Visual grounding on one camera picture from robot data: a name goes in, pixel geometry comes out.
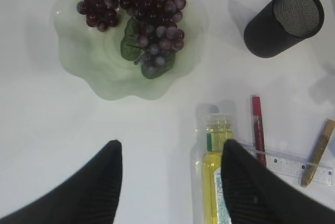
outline green leaf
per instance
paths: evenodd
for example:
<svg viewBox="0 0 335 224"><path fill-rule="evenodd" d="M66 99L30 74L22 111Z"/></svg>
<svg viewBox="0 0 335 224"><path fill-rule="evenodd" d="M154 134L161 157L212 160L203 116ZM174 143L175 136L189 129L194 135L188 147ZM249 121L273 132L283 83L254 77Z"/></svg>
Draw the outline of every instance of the green leaf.
<svg viewBox="0 0 335 224"><path fill-rule="evenodd" d="M142 75L147 79L156 79L157 77L163 75L168 70L172 69L174 66L174 62L176 60L176 54L168 53L165 56L165 65L158 67L155 73L149 73L148 67L144 64L142 65Z"/></svg>
<svg viewBox="0 0 335 224"><path fill-rule="evenodd" d="M133 37L135 33L140 32L140 29L140 23L135 18L131 17L125 28L125 37Z"/></svg>
<svg viewBox="0 0 335 224"><path fill-rule="evenodd" d="M121 56L128 61L137 60L142 48L134 41L133 37L124 37L121 41Z"/></svg>
<svg viewBox="0 0 335 224"><path fill-rule="evenodd" d="M121 56L128 61L137 60L142 52L142 48L134 41L135 33L140 32L140 23L135 18L130 18L125 28L125 37L121 41Z"/></svg>

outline white table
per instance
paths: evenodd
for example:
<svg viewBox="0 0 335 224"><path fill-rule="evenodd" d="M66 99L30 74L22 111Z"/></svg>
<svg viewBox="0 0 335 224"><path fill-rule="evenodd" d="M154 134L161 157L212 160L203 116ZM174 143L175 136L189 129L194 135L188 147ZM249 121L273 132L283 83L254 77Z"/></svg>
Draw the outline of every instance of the white table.
<svg viewBox="0 0 335 224"><path fill-rule="evenodd" d="M251 144L250 95L260 94L266 147L302 157L323 121L335 117L335 0L321 0L326 18L319 34L272 59L252 55L241 37L269 0L190 0L206 39L201 63L158 100L113 102L61 68L55 1L0 0L0 217L119 139L124 179L115 223L201 223L191 175L212 106L231 114L236 138ZM335 167L334 156L332 140L322 161ZM283 179L335 209L335 186L304 189Z"/></svg>

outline black mesh pen holder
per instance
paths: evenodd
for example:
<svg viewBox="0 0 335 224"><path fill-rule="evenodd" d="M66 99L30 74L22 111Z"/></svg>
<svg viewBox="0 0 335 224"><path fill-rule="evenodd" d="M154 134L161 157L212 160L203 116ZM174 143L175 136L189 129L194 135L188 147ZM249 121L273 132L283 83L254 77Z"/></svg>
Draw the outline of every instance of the black mesh pen holder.
<svg viewBox="0 0 335 224"><path fill-rule="evenodd" d="M272 0L248 23L244 42L258 57L274 57L314 36L324 19L319 0Z"/></svg>

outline gold pen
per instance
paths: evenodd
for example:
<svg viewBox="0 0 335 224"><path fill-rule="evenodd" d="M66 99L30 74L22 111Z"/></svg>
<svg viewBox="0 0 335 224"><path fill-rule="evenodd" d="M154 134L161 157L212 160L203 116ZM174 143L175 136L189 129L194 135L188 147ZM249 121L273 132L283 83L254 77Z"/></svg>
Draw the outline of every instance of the gold pen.
<svg viewBox="0 0 335 224"><path fill-rule="evenodd" d="M312 181L316 169L318 168L318 164L328 145L334 127L335 127L335 121L328 119L327 123L325 124L325 127L322 130L321 136L319 137L318 142L314 147L313 153L308 161L309 163L315 165L306 165L303 176L301 178L302 187L308 186L309 183Z"/></svg>

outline yellow liquid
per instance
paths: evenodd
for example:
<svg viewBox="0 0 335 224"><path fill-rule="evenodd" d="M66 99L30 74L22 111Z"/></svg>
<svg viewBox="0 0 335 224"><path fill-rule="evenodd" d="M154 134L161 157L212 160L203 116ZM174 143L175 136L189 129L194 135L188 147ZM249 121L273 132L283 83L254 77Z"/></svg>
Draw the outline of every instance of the yellow liquid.
<svg viewBox="0 0 335 224"><path fill-rule="evenodd" d="M205 224L218 224L214 172L221 167L224 144L227 139L233 138L233 133L231 125L225 125L224 127L218 125L208 126L207 132L207 140L209 137L211 139L212 151L207 151L203 158Z"/></svg>

